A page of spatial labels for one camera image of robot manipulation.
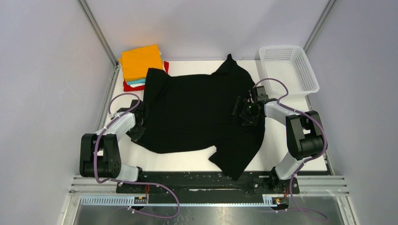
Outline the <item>black t shirt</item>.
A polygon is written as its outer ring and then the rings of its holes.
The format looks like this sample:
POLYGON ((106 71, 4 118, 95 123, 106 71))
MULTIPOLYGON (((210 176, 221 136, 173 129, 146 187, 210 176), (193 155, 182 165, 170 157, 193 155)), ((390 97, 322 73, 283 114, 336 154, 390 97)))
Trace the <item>black t shirt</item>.
POLYGON ((209 75, 170 76, 150 68, 143 96, 145 130, 136 143, 159 154, 214 146, 210 162, 238 180, 260 150, 265 133, 264 117, 255 126, 245 126, 232 114, 237 98, 249 98, 253 86, 250 74, 231 55, 209 75))

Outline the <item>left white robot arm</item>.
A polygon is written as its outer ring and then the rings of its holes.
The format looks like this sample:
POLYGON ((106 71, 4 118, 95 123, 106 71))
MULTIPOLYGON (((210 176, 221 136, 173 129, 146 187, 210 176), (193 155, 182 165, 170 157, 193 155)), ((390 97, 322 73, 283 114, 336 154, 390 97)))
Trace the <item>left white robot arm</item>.
POLYGON ((122 163, 118 143, 124 136, 132 141, 140 139, 145 131, 143 125, 148 107, 139 100, 132 100, 129 108, 120 108, 111 116, 111 121, 94 134, 84 134, 81 139, 79 172, 83 177, 127 181, 135 193, 145 188, 145 179, 139 174, 142 169, 122 163))

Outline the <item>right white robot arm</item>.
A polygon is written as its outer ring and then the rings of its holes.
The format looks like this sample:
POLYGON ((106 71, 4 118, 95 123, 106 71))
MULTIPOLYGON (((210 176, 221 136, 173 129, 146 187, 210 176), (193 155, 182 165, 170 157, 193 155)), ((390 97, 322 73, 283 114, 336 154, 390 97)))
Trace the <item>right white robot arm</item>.
POLYGON ((244 126, 256 126, 261 117, 271 118, 285 126, 288 152, 272 169, 269 187, 275 193, 283 192, 288 179, 295 176, 304 164, 322 156, 327 149, 325 132, 318 112, 302 112, 269 98, 263 86, 253 87, 250 97, 237 97, 232 117, 244 126))

